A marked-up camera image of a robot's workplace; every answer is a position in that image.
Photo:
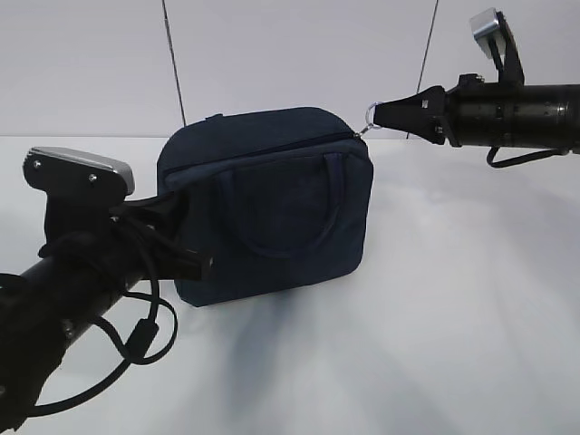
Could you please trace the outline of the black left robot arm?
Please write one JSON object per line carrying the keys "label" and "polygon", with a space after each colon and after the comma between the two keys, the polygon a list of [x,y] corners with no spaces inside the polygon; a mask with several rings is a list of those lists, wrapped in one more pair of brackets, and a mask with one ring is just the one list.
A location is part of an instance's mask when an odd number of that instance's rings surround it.
{"label": "black left robot arm", "polygon": [[[102,393],[152,353],[157,315],[168,302],[160,282],[200,280],[208,256],[177,242],[189,211],[182,193],[89,208],[47,203],[46,241],[37,264],[1,277],[1,427],[17,430],[33,417],[68,411]],[[40,404],[42,388],[69,348],[92,326],[101,328],[121,363],[101,382],[70,399]]]}

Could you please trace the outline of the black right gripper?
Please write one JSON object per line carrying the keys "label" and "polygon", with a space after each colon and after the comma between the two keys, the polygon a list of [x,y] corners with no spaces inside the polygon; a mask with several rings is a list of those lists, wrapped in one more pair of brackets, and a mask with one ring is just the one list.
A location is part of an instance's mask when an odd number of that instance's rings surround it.
{"label": "black right gripper", "polygon": [[476,85],[480,85],[479,75],[462,74],[458,83],[447,91],[435,85],[405,99],[381,102],[374,110],[375,124],[419,136],[433,144],[442,145],[447,141],[451,147],[460,148],[456,126],[459,97]]}

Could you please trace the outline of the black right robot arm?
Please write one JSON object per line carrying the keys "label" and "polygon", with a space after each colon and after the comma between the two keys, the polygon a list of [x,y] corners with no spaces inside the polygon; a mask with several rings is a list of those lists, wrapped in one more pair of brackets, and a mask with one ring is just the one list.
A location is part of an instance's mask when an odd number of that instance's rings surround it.
{"label": "black right robot arm", "polygon": [[378,104],[374,125],[451,146],[579,152],[579,86],[483,82],[463,74],[406,99]]}

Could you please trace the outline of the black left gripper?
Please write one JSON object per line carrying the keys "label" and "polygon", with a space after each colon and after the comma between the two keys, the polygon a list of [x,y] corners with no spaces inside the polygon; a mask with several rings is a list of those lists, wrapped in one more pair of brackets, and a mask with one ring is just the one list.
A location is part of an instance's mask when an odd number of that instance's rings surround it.
{"label": "black left gripper", "polygon": [[169,192],[152,198],[124,201],[109,209],[112,218],[134,229],[149,250],[163,280],[203,281],[211,255],[183,247],[179,231],[189,212],[186,194]]}

